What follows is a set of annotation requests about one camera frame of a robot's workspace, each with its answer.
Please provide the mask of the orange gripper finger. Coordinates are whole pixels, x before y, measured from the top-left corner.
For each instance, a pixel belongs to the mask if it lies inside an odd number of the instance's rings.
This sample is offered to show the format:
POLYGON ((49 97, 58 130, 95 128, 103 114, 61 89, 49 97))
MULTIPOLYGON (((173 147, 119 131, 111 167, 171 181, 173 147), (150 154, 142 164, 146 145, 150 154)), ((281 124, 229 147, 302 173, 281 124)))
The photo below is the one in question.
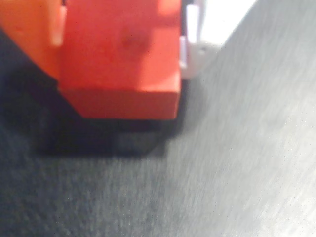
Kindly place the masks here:
POLYGON ((2 0, 0 28, 46 74, 60 79, 67 8, 61 0, 2 0))

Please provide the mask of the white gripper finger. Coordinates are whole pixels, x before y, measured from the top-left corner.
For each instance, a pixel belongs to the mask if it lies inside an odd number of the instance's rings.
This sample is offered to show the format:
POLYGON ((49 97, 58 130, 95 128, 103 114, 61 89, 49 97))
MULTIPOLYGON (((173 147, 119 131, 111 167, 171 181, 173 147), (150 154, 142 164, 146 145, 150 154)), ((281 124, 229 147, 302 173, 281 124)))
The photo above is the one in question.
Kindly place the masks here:
POLYGON ((215 59, 254 0, 194 0, 186 5, 186 34, 180 36, 179 66, 192 79, 215 59))

